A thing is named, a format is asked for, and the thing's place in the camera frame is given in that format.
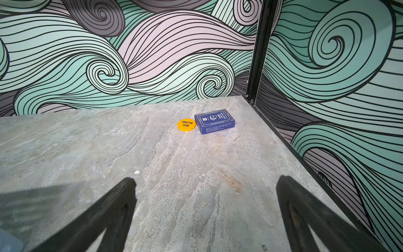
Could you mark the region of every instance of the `swirl pattern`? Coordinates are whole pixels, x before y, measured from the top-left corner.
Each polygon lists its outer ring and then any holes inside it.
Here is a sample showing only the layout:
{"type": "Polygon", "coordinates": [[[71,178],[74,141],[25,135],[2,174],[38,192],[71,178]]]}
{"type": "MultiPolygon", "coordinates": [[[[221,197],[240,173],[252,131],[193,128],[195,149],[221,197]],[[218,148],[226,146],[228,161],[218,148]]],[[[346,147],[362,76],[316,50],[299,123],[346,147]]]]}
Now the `swirl pattern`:
{"type": "Polygon", "coordinates": [[[125,28],[125,17],[114,0],[63,0],[72,17],[85,29],[114,37],[125,28]]]}
{"type": "Polygon", "coordinates": [[[27,2],[0,18],[2,116],[246,90],[257,23],[237,23],[233,0],[27,2]]]}
{"type": "Polygon", "coordinates": [[[252,51],[254,43],[255,36],[234,32],[206,14],[181,10],[148,18],[126,37],[118,51],[127,65],[129,83],[136,84],[162,73],[166,65],[183,55],[209,48],[252,51]]]}
{"type": "Polygon", "coordinates": [[[390,251],[403,251],[403,4],[278,9],[256,106],[390,251]]]}
{"type": "Polygon", "coordinates": [[[338,5],[315,26],[311,22],[304,31],[291,31],[293,37],[310,35],[299,42],[285,36],[294,25],[282,23],[270,41],[264,74],[299,102],[334,100],[365,85],[382,66],[393,36],[393,27],[386,25],[392,23],[389,8],[378,0],[338,5]]]}
{"type": "Polygon", "coordinates": [[[253,25],[258,22],[261,8],[261,0],[236,0],[234,1],[235,20],[241,25],[253,25]]]}
{"type": "Polygon", "coordinates": [[[136,5],[149,12],[158,13],[166,10],[192,10],[209,2],[209,0],[132,0],[136,5]]]}
{"type": "Polygon", "coordinates": [[[0,20],[0,37],[8,50],[10,61],[7,73],[0,80],[0,92],[35,83],[60,63],[78,54],[93,55],[93,62],[88,62],[87,76],[101,91],[116,94],[127,86],[127,69],[114,48],[106,40],[88,33],[66,17],[54,14],[6,17],[0,20]],[[44,30],[44,23],[52,25],[44,30]],[[100,71],[107,71],[107,74],[118,72],[119,78],[113,84],[107,84],[99,79],[100,71]]]}
{"type": "Polygon", "coordinates": [[[45,8],[50,0],[2,0],[0,15],[10,15],[38,11],[45,8]]]}

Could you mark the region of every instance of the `mint green swirl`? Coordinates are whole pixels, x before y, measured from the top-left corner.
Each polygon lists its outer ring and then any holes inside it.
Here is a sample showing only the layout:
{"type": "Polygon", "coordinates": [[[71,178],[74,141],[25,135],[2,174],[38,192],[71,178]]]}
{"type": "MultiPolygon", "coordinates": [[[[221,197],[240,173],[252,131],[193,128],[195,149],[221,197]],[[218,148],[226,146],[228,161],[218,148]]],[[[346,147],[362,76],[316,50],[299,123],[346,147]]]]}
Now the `mint green swirl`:
{"type": "MultiPolygon", "coordinates": [[[[127,68],[115,48],[68,17],[47,13],[5,17],[0,20],[0,38],[10,61],[0,80],[0,92],[34,84],[62,62],[80,54],[92,55],[93,60],[87,61],[85,67],[94,87],[107,94],[118,94],[127,86],[127,68]],[[105,82],[99,77],[101,73],[119,77],[113,83],[105,82]]],[[[64,83],[70,78],[61,76],[54,81],[64,83]]]]}
{"type": "Polygon", "coordinates": [[[312,148],[336,155],[350,171],[377,237],[392,251],[403,248],[401,137],[313,123],[298,130],[291,144],[301,156],[312,148]]]}
{"type": "MultiPolygon", "coordinates": [[[[292,6],[288,11],[292,10],[299,9],[292,6]]],[[[393,35],[390,10],[379,0],[349,0],[321,20],[311,19],[310,12],[314,11],[295,13],[294,17],[302,14],[299,19],[310,20],[303,29],[296,18],[297,23],[279,22],[270,39],[264,75],[284,95],[300,102],[334,100],[354,92],[386,57],[393,35]],[[296,31],[299,38],[308,39],[293,39],[296,31]]]]}
{"type": "Polygon", "coordinates": [[[1,0],[0,15],[41,10],[49,2],[50,0],[1,0]]]}

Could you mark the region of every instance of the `marble countertop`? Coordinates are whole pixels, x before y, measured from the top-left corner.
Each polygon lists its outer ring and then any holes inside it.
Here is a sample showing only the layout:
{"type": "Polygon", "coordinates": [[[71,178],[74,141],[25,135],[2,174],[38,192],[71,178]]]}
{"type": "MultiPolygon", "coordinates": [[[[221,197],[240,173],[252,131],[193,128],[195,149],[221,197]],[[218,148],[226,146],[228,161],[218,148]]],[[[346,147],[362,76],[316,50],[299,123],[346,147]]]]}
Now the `marble countertop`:
{"type": "Polygon", "coordinates": [[[290,251],[281,175],[347,219],[241,96],[0,118],[0,220],[24,251],[125,177],[137,184],[125,251],[290,251]],[[235,128],[177,129],[224,108],[235,128]]]}

